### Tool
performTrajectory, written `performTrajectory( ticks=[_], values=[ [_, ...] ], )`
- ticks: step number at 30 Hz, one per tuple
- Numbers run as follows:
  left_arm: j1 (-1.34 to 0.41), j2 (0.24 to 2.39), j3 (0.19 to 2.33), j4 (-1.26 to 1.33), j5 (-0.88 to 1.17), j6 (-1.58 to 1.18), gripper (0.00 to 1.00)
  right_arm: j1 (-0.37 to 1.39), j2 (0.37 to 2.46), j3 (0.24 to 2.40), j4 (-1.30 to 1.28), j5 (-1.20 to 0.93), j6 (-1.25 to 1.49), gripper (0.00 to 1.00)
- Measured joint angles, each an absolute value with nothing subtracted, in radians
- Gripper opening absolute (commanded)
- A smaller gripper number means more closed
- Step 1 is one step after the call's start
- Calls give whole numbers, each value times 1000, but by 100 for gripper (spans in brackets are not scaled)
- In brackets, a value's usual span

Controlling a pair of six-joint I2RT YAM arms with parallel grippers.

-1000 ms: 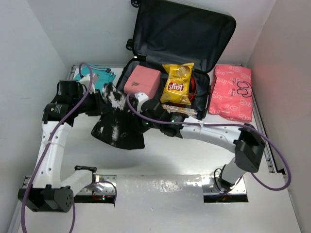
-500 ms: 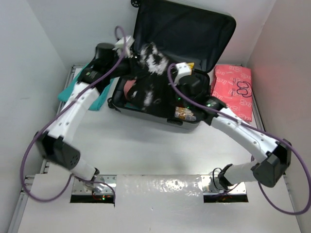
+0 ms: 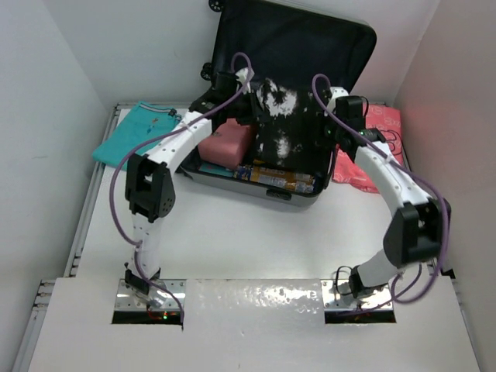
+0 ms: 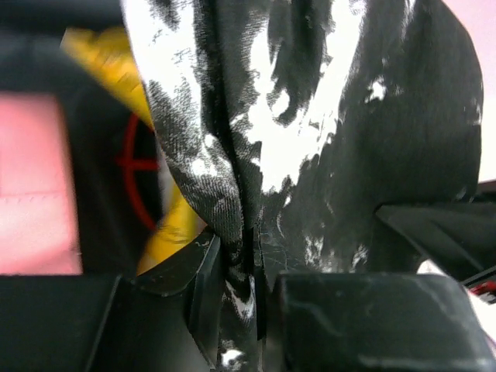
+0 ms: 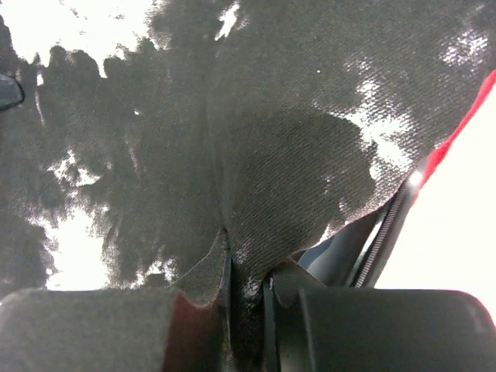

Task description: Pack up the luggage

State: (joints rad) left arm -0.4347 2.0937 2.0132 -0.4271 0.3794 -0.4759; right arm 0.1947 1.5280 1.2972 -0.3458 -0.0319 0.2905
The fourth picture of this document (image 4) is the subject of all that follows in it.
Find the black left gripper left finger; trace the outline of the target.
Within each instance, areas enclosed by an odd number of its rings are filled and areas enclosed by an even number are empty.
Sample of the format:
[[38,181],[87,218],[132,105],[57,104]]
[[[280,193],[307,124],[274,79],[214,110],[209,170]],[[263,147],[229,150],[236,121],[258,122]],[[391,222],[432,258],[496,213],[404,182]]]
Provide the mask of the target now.
[[3,371],[212,371],[221,305],[219,238],[203,231],[133,279],[4,276]]

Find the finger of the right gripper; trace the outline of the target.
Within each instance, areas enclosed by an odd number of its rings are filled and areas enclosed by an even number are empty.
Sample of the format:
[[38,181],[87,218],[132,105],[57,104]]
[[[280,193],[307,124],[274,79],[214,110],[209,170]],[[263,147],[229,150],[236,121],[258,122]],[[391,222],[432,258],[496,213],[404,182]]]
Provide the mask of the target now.
[[495,204],[383,205],[376,216],[454,279],[495,268]]

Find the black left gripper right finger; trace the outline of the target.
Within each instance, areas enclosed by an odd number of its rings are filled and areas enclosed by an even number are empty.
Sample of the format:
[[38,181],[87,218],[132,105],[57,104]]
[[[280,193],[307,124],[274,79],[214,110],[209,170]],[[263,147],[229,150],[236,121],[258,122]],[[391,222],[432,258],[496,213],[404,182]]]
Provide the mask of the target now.
[[495,369],[466,292],[448,277],[284,273],[269,303],[269,371]]

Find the black white tie-dye shirt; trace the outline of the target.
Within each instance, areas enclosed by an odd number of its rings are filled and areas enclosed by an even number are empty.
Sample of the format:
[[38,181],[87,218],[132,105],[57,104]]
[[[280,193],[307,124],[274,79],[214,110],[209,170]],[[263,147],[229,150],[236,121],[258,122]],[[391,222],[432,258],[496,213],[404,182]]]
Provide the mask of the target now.
[[441,1],[124,1],[165,160],[220,237],[219,371],[255,371],[252,231],[299,268],[414,273],[374,218],[471,199],[484,100]]

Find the yellow chips bag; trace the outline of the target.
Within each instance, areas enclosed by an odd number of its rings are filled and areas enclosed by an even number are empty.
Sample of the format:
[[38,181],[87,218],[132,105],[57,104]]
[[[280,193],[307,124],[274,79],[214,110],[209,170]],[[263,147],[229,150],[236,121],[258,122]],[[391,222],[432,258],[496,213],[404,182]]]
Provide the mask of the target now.
[[[114,98],[154,130],[150,110],[124,28],[101,32],[67,29],[61,48]],[[137,273],[142,274],[183,249],[197,235],[199,218],[181,195],[162,160],[157,160],[160,187],[165,191],[165,216],[157,222],[145,245]]]

